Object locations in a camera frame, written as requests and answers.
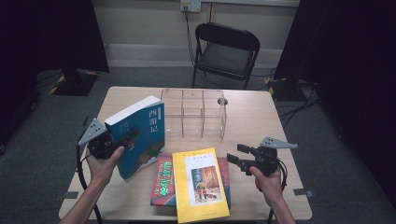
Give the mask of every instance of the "book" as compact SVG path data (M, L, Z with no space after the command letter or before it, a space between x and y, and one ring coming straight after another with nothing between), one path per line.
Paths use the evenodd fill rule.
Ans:
M227 158L218 157L218 164L228 208L231 209L229 163ZM172 153L162 152L158 155L156 175L152 184L150 205L177 206Z
M125 142L118 168L127 179L139 169L154 163L165 146L163 102L148 96L105 120L114 142Z
M213 147L172 154L177 222L228 217L224 187Z

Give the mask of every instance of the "black curtain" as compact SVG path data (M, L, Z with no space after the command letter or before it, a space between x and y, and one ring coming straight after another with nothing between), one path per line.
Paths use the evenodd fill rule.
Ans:
M276 75L318 83L341 137L396 207L395 12L394 1L302 0Z
M108 72L92 1L1 1L0 128L34 89L38 73L63 64Z

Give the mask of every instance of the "transparent plastic container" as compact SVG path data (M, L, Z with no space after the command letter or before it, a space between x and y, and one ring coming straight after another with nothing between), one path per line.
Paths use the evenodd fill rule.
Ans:
M223 91L163 89L167 137L222 139L227 119Z

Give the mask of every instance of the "baseboard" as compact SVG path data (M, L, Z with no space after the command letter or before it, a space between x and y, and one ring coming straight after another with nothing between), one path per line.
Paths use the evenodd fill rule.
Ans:
M110 67L191 66L187 46L105 44ZM282 49L261 49L256 67L275 68Z

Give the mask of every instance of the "chair backrest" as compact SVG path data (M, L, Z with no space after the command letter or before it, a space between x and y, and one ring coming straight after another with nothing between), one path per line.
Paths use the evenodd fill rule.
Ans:
M207 22L195 29L197 43L200 39L215 44L230 46L237 49L259 51L259 39L249 31L240 30L222 24Z

